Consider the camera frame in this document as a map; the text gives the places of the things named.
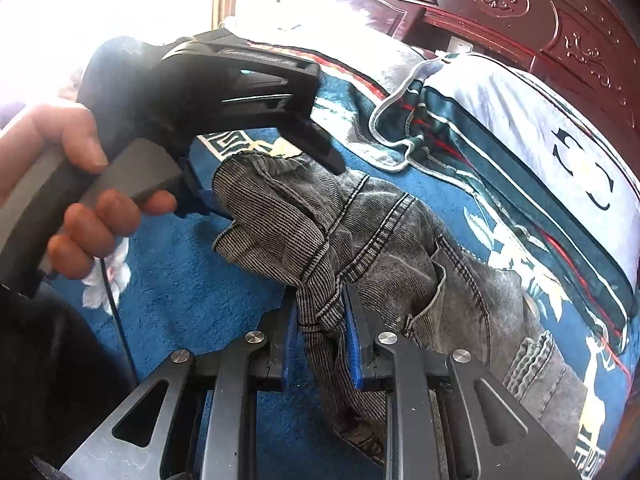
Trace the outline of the left hand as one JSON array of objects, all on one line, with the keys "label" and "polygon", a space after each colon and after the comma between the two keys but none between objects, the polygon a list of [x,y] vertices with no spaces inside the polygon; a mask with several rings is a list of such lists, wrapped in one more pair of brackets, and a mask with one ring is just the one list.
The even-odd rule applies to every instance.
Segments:
[{"label": "left hand", "polygon": [[[1,199],[6,200],[26,170],[51,143],[61,144],[67,158],[89,174],[108,166],[88,108],[70,101],[23,108],[1,131]],[[175,197],[160,190],[145,203],[112,188],[104,191],[90,208],[80,203],[67,207],[63,231],[48,241],[48,257],[55,271],[71,280],[90,274],[94,260],[111,255],[116,238],[137,231],[142,216],[162,216],[177,208]]]}]

